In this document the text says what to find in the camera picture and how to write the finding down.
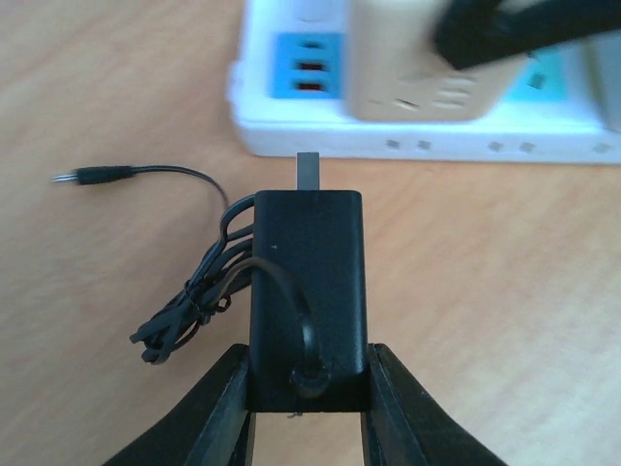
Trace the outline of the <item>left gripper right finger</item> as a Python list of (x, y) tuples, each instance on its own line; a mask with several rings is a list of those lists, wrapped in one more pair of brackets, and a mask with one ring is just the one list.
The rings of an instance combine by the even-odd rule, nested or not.
[(370, 344), (370, 406), (361, 414), (366, 465), (498, 465), (385, 344)]

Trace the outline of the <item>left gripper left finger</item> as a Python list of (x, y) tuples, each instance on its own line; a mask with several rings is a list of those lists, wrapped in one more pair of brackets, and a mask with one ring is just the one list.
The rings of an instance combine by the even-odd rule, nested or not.
[(250, 465), (255, 414), (246, 408), (248, 346), (235, 344), (163, 418), (108, 465)]

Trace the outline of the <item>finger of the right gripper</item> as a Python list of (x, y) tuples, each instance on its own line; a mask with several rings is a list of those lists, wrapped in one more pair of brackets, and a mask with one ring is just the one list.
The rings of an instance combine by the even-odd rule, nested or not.
[(499, 1), (452, 1), (432, 38), (457, 71), (620, 28), (620, 2), (542, 1), (514, 13)]

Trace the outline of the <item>beige cube plug adapter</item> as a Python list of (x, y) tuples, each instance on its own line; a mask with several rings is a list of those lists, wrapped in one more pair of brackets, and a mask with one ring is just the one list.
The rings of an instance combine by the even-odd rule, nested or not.
[(456, 71), (432, 46), (445, 1), (351, 1), (343, 100), (356, 119), (466, 121), (486, 115), (514, 83), (526, 56)]

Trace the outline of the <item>white power strip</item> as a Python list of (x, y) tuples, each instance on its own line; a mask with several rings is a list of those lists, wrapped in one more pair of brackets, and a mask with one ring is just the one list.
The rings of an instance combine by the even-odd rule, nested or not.
[(484, 116), (371, 122), (344, 106), (346, 4), (249, 1), (227, 97), (261, 156), (616, 165), (620, 37), (538, 51)]

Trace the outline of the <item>black power adapter with cable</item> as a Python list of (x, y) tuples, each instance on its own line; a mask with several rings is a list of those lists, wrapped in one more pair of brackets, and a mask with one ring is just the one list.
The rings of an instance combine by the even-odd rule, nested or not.
[(251, 293), (246, 402), (256, 413), (361, 412), (368, 358), (363, 209), (320, 186), (319, 156), (296, 157), (292, 190), (229, 203), (182, 290), (131, 336), (161, 364), (233, 296)]

